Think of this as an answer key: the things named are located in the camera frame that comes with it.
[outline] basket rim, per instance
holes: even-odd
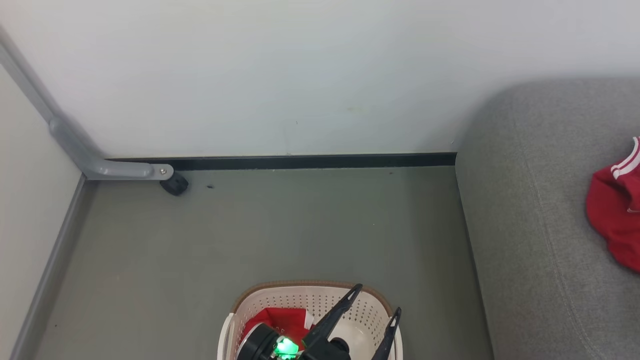
[[[262,282],[258,285],[252,286],[248,290],[246,290],[240,297],[236,300],[233,307],[231,308],[232,313],[236,313],[240,304],[249,297],[252,293],[256,291],[271,289],[271,288],[289,288],[294,286],[322,286],[325,288],[342,288],[342,289],[351,289],[356,283],[355,282],[338,282],[338,281],[322,281],[322,280],[284,280],[284,281],[269,281]],[[362,286],[362,291],[372,295],[380,304],[385,308],[387,312],[387,316],[393,316],[393,310],[391,310],[391,305],[387,302],[385,297],[379,293],[377,290],[370,286]]]

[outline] laundry basket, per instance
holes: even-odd
[[[331,281],[278,281],[252,287],[238,298],[222,326],[218,360],[235,360],[245,323],[265,307],[305,308],[316,323],[353,285]],[[352,360],[371,360],[392,315],[382,295],[365,286],[329,338],[344,339]],[[400,327],[396,330],[389,360],[403,360]]]

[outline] caster wheel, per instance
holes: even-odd
[[[182,175],[174,172],[169,179],[160,180],[160,185],[171,195],[179,196],[184,192],[184,190],[187,190],[189,187],[189,181],[187,181]]]

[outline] green light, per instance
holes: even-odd
[[[276,355],[282,360],[295,359],[299,346],[293,341],[284,338],[276,346]]]

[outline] gray fabric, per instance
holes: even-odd
[[[585,214],[634,135],[640,79],[518,86],[472,124],[456,173],[496,360],[640,358],[640,275]]]

